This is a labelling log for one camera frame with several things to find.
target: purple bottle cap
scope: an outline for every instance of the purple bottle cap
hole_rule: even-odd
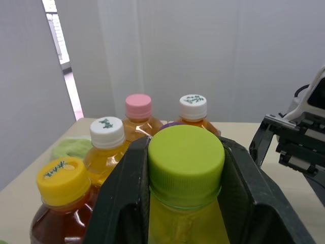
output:
[[[184,125],[184,123],[180,123],[180,122],[171,122],[171,123],[168,123],[168,124],[165,124],[164,126],[162,126],[159,131],[167,128],[167,127],[170,127],[170,126],[180,126],[180,125]]]

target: white table surface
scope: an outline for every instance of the white table surface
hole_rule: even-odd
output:
[[[66,136],[89,135],[94,119],[78,120],[62,137],[0,192],[0,240],[12,244],[30,243],[29,228],[34,214],[41,205],[36,186],[36,173],[48,163],[51,149]],[[213,123],[222,136],[233,139],[248,148],[259,124]],[[325,208],[315,195],[304,176],[278,163],[275,138],[263,163],[262,169],[282,189],[317,243],[325,243]]]

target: yellow bottle cap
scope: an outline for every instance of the yellow bottle cap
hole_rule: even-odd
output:
[[[70,204],[90,188],[86,168],[77,158],[52,161],[38,172],[36,182],[43,202],[50,206]]]
[[[179,125],[161,130],[148,148],[150,190],[166,205],[197,208],[216,199],[224,148],[211,132]]]

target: bottle cap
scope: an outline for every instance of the bottle cap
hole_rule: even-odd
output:
[[[101,149],[116,148],[125,141],[123,123],[115,117],[96,119],[90,125],[90,135],[92,145]]]
[[[175,208],[199,208],[220,191],[224,149],[202,128],[179,125],[154,135],[148,148],[151,193]]]
[[[80,159],[61,158],[43,167],[36,177],[43,202],[50,206],[70,204],[90,188],[87,170]]]
[[[125,115],[128,118],[143,119],[152,115],[151,98],[145,94],[133,94],[126,98]]]
[[[184,119],[200,119],[207,116],[207,99],[201,95],[186,95],[179,100],[179,116]]]

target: beverage bottle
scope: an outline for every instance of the beverage bottle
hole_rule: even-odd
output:
[[[123,123],[115,117],[103,117],[90,125],[93,147],[87,153],[84,164],[94,186],[100,187],[125,154]]]
[[[223,146],[207,130],[179,125],[153,136],[149,244],[229,244],[217,201],[223,164]]]
[[[145,94],[133,94],[126,98],[125,115],[123,124],[129,144],[141,137],[155,135],[163,126],[152,116],[151,98]]]
[[[31,224],[31,244],[81,244],[98,196],[83,162],[49,163],[37,174],[37,186],[43,204]]]
[[[207,121],[207,99],[201,95],[185,95],[179,100],[179,119],[177,122],[201,127],[213,134],[220,132]]]

